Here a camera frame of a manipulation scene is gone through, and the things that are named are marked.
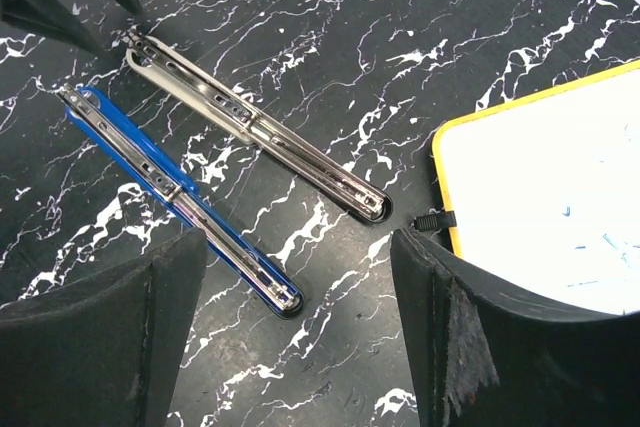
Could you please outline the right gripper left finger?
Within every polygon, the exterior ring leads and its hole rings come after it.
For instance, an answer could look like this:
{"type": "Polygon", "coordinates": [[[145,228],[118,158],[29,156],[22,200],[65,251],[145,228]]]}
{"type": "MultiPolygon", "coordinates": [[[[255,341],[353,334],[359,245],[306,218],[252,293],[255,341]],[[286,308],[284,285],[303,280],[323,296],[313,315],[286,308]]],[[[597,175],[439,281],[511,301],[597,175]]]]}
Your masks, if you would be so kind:
{"type": "Polygon", "coordinates": [[[207,252],[192,229],[2,308],[2,425],[164,425],[207,252]]]}

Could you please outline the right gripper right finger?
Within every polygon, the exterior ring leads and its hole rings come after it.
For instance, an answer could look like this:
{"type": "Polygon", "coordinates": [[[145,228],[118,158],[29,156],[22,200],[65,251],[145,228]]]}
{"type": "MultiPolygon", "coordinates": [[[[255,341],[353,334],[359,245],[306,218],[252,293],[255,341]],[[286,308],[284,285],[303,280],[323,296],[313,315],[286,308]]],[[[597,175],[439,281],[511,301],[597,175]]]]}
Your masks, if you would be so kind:
{"type": "Polygon", "coordinates": [[[635,426],[639,317],[518,287],[408,228],[391,267],[423,426],[635,426]]]}

